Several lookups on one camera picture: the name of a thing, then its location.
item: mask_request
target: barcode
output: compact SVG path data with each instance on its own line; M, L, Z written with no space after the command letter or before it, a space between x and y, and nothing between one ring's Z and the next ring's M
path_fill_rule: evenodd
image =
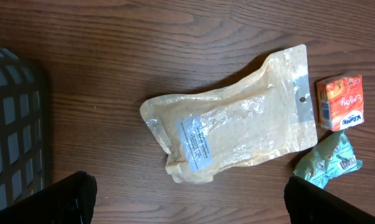
M328 119L330 120L330 107L329 107L329 103L326 102L326 103L321 103L321 109L322 109L322 117L324 119Z
M339 165L340 165L341 169L343 169L343 170L351 168L351 167L356 165L356 158L355 157L347 158L347 159L341 161L339 163Z

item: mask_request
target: wooden table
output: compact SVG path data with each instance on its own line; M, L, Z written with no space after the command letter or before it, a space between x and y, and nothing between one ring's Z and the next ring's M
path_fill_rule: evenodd
M139 107L230 85L298 44L313 102L317 80L363 75L366 122L346 133L364 166L325 189L375 215L375 1L253 2L0 1L0 45L51 79L53 181L97 178L94 223L289 223L283 189L297 153L175 184Z

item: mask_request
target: beige package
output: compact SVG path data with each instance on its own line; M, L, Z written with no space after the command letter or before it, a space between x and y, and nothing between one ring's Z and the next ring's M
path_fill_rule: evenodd
M239 82L205 93L164 95L140 113L175 182L206 183L233 166L254 166L314 146L306 47L267 57Z

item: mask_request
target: orange tissue pack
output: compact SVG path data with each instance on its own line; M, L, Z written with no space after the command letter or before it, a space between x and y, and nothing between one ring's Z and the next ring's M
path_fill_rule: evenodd
M316 87L322 128L339 131L364 122L362 75L338 75Z

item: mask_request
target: teal wrapper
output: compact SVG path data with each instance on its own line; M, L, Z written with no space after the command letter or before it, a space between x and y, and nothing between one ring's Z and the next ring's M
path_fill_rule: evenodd
M297 164L295 175L323 189L330 179L360 169L354 148L344 130L333 133L317 144Z

